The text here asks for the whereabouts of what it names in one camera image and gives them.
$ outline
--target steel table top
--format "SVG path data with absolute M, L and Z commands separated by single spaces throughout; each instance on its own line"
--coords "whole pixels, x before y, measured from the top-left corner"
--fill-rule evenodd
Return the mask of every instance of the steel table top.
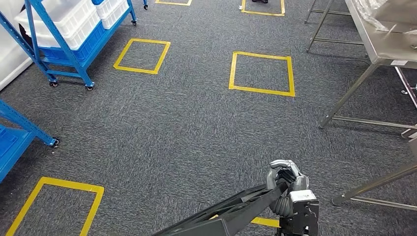
M 359 14 L 354 0 L 345 0 L 373 64 L 417 69 L 417 35 L 377 30 Z

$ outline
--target white plastic bin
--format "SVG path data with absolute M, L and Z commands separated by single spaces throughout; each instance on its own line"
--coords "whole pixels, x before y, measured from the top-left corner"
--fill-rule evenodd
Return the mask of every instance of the white plastic bin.
M 89 16 L 91 11 L 95 10 L 91 0 L 43 0 L 42 4 L 63 37 L 70 37 L 74 29 L 78 29 L 83 23 L 85 16 Z M 32 13 L 36 34 L 51 35 L 33 7 Z M 26 32 L 30 31 L 26 10 L 17 15 L 15 20 L 25 28 Z
M 110 29 L 118 19 L 123 15 L 124 12 L 129 8 L 126 0 L 122 0 L 119 5 L 109 13 L 109 15 L 105 16 L 101 19 L 103 22 L 103 27 L 108 30 Z
M 84 16 L 80 19 L 80 21 L 83 23 L 78 27 L 78 29 L 73 29 L 69 36 L 64 36 L 64 39 L 71 50 L 77 50 L 82 43 L 84 43 L 93 29 L 100 22 L 100 18 L 94 9 L 90 12 L 90 15 Z M 51 34 L 36 34 L 36 39 L 39 47 L 60 47 Z
M 100 5 L 96 5 L 98 16 L 103 19 L 106 18 L 116 7 L 120 5 L 122 0 L 104 0 Z

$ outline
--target plastic bag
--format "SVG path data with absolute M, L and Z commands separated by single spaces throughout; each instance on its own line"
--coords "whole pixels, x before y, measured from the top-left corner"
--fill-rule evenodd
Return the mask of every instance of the plastic bag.
M 389 31 L 389 29 L 375 19 L 377 10 L 386 3 L 387 0 L 355 0 L 357 10 L 364 20 L 373 24 L 378 30 Z

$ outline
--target blue shelf frame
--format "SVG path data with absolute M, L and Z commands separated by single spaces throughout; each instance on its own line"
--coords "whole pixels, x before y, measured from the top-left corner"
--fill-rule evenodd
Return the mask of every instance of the blue shelf frame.
M 1 182 L 35 138 L 39 138 L 48 146 L 56 146 L 58 145 L 59 141 L 58 139 L 53 138 L 45 133 L 42 129 L 33 124 L 30 120 L 14 110 L 1 99 L 0 117 L 3 117 L 10 122 L 13 122 L 22 127 L 22 129 L 14 129 L 0 125 L 0 128 L 5 128 L 8 132 L 11 132 L 13 136 L 17 137 L 16 142 L 6 151 L 4 155 L 0 156 Z
M 87 68 L 95 59 L 95 57 L 100 53 L 103 49 L 104 45 L 109 41 L 109 39 L 113 36 L 116 29 L 120 26 L 123 22 L 125 17 L 130 14 L 132 16 L 132 24 L 136 25 L 136 15 L 135 11 L 133 10 L 133 5 L 131 0 L 126 0 L 129 8 L 126 12 L 119 18 L 119 20 L 115 23 L 115 25 L 106 31 L 104 36 L 101 40 L 97 43 L 95 49 L 90 53 L 87 60 L 83 62 L 79 62 L 74 53 L 69 48 L 68 44 L 65 42 L 64 38 L 62 37 L 61 33 L 58 31 L 57 27 L 55 26 L 54 22 L 49 17 L 48 13 L 46 12 L 45 8 L 43 7 L 42 0 L 25 0 L 25 6 L 28 13 L 28 20 L 29 20 L 29 27 L 31 32 L 32 44 L 33 49 L 30 45 L 20 36 L 20 34 L 14 29 L 11 23 L 6 19 L 6 17 L 0 12 L 0 24 L 9 32 L 9 34 L 16 40 L 16 42 L 23 48 L 23 50 L 30 56 L 33 62 L 41 69 L 44 75 L 48 78 L 49 84 L 53 87 L 58 85 L 58 79 L 55 75 L 62 75 L 62 76 L 69 76 L 69 77 L 76 77 L 80 78 L 84 81 L 85 87 L 88 90 L 92 90 L 94 86 L 94 82 L 87 74 Z M 68 60 L 53 60 L 53 59 L 41 59 L 39 55 L 39 48 L 36 41 L 36 31 L 33 24 L 33 16 L 31 8 L 34 8 L 35 11 L 38 13 L 39 17 L 45 23 L 46 27 L 52 33 L 56 41 L 58 42 L 61 49 L 64 51 Z M 48 64 L 57 64 L 57 65 L 64 65 L 69 67 L 74 67 L 77 73 L 66 72 L 66 71 L 57 71 L 51 70 L 48 67 Z

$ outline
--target robotic hand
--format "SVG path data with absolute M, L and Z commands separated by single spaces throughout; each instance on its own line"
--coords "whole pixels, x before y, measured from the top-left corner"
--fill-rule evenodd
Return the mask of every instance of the robotic hand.
M 288 184 L 287 191 L 269 205 L 280 217 L 276 236 L 317 236 L 319 201 L 308 189 L 308 177 L 291 160 L 275 160 L 269 165 L 267 189 L 274 189 L 277 183 Z

